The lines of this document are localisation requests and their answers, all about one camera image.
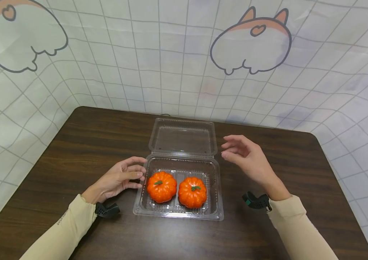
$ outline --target container lid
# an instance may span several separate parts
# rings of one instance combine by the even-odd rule
[[[214,156],[217,153],[214,123],[157,118],[149,149],[153,153]]]

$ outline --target pumpkin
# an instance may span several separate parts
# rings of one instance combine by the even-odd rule
[[[157,172],[148,180],[147,191],[157,203],[167,202],[177,193],[177,181],[166,172]]]
[[[207,189],[199,178],[188,177],[179,184],[178,198],[187,208],[201,208],[207,200]]]

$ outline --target fabric backdrop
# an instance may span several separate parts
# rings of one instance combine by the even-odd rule
[[[0,0],[0,211],[79,106],[311,132],[368,240],[366,0]]]

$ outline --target cartoon corgi butt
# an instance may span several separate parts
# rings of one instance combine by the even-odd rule
[[[240,21],[222,32],[213,42],[213,63],[231,75],[236,69],[249,69],[250,74],[272,70],[282,64],[291,49],[292,36],[286,27],[288,9],[274,18],[256,18],[254,6]]]
[[[0,67],[36,71],[37,55],[53,56],[68,45],[55,16],[34,0],[0,0]]]

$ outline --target hand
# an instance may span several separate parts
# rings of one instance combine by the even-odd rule
[[[119,161],[107,171],[96,183],[88,187],[83,192],[82,197],[86,202],[95,204],[103,203],[105,200],[118,195],[125,189],[138,189],[142,185],[130,180],[145,180],[143,174],[146,169],[139,165],[146,162],[142,157],[131,157],[124,161]]]
[[[238,165],[247,176],[260,184],[272,200],[284,200],[291,197],[282,181],[272,170],[260,146],[245,136],[225,136],[227,143],[221,147],[222,157]]]

